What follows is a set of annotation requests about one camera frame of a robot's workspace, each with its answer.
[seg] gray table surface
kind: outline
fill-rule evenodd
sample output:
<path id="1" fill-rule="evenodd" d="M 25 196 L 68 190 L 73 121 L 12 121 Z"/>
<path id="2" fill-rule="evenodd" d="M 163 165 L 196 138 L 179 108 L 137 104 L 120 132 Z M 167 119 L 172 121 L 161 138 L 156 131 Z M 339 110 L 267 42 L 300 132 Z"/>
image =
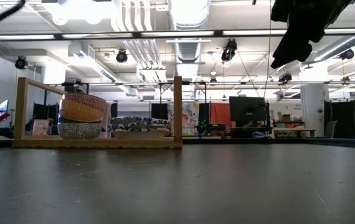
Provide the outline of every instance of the gray table surface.
<path id="1" fill-rule="evenodd" d="M 0 223 L 355 223 L 355 148 L 0 149 Z"/>

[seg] patterned bowl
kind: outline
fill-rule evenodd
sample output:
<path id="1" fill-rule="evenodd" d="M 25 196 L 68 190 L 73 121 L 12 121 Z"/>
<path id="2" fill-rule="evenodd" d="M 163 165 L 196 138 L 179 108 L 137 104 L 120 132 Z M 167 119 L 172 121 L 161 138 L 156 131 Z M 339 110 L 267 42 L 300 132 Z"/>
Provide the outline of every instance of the patterned bowl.
<path id="1" fill-rule="evenodd" d="M 75 121 L 92 122 L 101 120 L 103 112 L 80 103 L 61 100 L 60 115 Z"/>
<path id="2" fill-rule="evenodd" d="M 95 139 L 101 134 L 96 123 L 58 123 L 57 128 L 62 139 Z"/>
<path id="3" fill-rule="evenodd" d="M 63 116 L 58 116 L 59 123 L 93 123 L 93 124 L 100 124 L 102 120 L 98 121 L 76 121 L 74 119 L 64 118 Z"/>
<path id="4" fill-rule="evenodd" d="M 107 102 L 105 100 L 97 96 L 91 96 L 84 93 L 66 93 L 63 95 L 63 99 L 86 105 L 102 112 L 104 112 L 107 106 Z"/>

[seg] wooden rack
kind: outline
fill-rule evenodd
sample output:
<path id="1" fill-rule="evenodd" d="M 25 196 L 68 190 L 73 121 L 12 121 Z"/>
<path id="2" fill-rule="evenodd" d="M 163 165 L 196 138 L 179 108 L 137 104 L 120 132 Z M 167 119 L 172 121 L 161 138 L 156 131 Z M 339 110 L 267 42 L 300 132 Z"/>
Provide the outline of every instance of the wooden rack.
<path id="1" fill-rule="evenodd" d="M 14 126 L 13 148 L 103 148 L 103 149 L 181 149 L 182 135 L 182 78 L 174 79 L 174 137 L 158 141 L 147 140 L 63 140 L 60 136 L 26 136 L 25 113 L 27 109 L 28 86 L 32 85 L 59 95 L 65 92 L 29 78 L 19 78 L 17 85 L 16 120 Z"/>

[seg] computer monitor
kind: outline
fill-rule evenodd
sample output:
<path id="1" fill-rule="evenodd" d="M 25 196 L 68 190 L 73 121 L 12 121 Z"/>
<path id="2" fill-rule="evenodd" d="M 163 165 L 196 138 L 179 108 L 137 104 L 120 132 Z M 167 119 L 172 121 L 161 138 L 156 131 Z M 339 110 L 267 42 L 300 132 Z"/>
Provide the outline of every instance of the computer monitor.
<path id="1" fill-rule="evenodd" d="M 230 96 L 229 108 L 231 121 L 239 124 L 245 125 L 250 121 L 255 123 L 267 119 L 264 98 Z"/>
<path id="2" fill-rule="evenodd" d="M 7 113 L 7 110 L 9 109 L 9 100 L 5 100 L 0 104 L 0 116 L 3 114 Z"/>

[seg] white column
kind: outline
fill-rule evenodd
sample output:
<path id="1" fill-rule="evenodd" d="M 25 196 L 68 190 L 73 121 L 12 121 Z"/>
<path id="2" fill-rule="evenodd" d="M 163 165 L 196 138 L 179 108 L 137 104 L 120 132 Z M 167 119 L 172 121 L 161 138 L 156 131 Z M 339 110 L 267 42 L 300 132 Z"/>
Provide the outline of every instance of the white column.
<path id="1" fill-rule="evenodd" d="M 328 81 L 328 66 L 323 63 L 312 65 L 313 68 L 302 70 L 303 81 Z M 329 100 L 327 84 L 303 85 L 300 89 L 302 110 L 306 128 L 314 128 L 315 136 L 324 136 L 324 102 Z"/>

